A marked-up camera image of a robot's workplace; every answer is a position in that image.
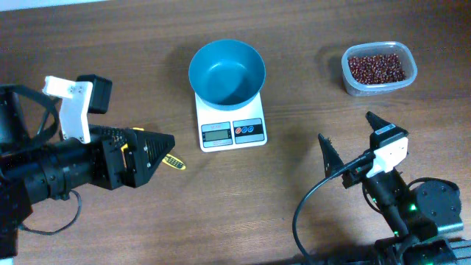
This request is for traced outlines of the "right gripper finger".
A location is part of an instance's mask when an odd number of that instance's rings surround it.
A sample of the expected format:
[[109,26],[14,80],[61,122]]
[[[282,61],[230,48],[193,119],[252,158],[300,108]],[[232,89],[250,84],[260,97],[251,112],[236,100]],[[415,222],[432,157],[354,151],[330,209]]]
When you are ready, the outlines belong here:
[[381,117],[377,116],[371,111],[366,113],[366,119],[375,132],[383,132],[390,129],[390,122],[383,120]]
[[320,133],[318,134],[318,140],[322,150],[325,176],[330,177],[338,172],[344,166],[344,163],[329,138],[324,137],[323,134]]

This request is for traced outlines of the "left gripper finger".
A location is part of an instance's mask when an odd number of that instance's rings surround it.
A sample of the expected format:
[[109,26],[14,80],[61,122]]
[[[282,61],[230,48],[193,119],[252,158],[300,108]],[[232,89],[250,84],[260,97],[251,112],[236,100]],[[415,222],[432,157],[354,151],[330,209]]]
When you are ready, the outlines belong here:
[[173,135],[145,130],[134,130],[138,145],[149,162],[160,162],[175,146]]
[[157,170],[160,162],[149,162],[138,145],[137,136],[131,137],[127,142],[128,148],[124,150],[126,170],[124,184],[132,188],[138,188],[147,184]]

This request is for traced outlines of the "yellow measuring scoop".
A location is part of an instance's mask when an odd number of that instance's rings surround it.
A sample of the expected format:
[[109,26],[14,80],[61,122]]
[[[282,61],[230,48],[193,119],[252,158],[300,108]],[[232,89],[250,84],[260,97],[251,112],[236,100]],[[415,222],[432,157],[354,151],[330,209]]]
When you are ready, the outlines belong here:
[[[145,129],[144,128],[140,128],[140,127],[133,127],[132,128],[133,130],[138,130],[138,131],[144,131]],[[124,150],[128,148],[128,144],[125,144],[123,146],[121,146],[121,152],[123,153],[123,158],[124,158]],[[162,160],[162,162],[174,169],[178,169],[178,170],[185,170],[186,169],[186,165],[177,157],[171,155],[171,154],[167,154],[165,156],[165,158]]]

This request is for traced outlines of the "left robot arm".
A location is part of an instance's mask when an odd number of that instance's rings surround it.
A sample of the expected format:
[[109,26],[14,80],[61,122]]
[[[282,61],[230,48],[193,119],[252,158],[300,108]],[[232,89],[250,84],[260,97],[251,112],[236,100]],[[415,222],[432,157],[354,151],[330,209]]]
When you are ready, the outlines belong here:
[[86,74],[45,78],[42,91],[1,86],[1,262],[18,254],[18,233],[32,206],[67,200],[92,184],[107,190],[149,182],[175,146],[173,135],[90,125],[107,112],[112,81]]

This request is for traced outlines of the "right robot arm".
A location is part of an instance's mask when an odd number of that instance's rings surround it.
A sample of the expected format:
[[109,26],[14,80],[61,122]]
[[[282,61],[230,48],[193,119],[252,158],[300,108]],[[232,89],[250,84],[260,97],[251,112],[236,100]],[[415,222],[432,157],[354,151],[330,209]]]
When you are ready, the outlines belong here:
[[463,230],[458,186],[435,177],[406,183],[396,169],[408,154],[408,131],[372,112],[369,148],[345,163],[329,139],[318,136],[325,176],[342,178],[345,188],[361,185],[393,232],[371,247],[345,250],[324,264],[469,264],[470,241],[449,239]]

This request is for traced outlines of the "white digital kitchen scale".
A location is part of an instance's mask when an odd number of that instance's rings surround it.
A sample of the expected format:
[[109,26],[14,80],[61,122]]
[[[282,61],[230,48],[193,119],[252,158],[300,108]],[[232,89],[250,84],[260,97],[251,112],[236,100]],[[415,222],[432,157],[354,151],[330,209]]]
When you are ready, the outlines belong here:
[[263,146],[268,137],[261,95],[236,110],[217,110],[195,95],[199,145],[203,152]]

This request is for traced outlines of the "teal plastic bowl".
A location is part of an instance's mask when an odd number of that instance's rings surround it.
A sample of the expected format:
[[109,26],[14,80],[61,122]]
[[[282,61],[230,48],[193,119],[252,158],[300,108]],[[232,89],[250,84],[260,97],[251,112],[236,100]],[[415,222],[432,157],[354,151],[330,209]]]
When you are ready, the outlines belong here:
[[251,45],[235,39],[215,40],[192,57],[188,80],[207,105],[232,110],[249,104],[266,82],[266,64]]

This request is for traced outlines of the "clear plastic container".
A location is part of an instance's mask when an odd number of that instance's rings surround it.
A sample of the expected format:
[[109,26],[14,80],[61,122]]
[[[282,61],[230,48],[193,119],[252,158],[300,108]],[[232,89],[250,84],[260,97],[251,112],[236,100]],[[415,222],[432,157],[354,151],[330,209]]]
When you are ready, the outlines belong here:
[[397,41],[351,46],[341,58],[342,78],[351,96],[374,96],[405,88],[418,70],[409,48]]

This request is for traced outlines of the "red beans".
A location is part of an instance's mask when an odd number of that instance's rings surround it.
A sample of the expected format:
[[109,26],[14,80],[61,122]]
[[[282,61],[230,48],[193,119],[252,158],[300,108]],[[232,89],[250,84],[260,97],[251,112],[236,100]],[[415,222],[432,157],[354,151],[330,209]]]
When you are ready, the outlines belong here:
[[364,85],[379,85],[406,79],[406,73],[396,54],[350,57],[347,63],[354,80]]

